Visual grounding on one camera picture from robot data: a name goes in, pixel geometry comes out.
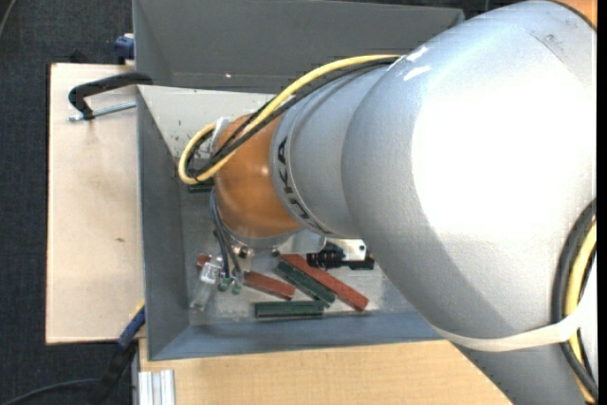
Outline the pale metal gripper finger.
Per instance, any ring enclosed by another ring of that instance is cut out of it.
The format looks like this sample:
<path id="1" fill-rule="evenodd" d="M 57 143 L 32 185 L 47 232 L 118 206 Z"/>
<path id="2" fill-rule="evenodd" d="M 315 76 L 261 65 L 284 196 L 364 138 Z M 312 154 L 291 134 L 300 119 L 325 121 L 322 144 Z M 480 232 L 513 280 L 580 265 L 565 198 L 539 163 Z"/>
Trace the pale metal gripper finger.
<path id="1" fill-rule="evenodd" d="M 213 258 L 203 265 L 198 273 L 191 298 L 190 307 L 192 309 L 202 311 L 206 307 L 212 293 L 217 288 L 221 272 L 221 258 Z"/>

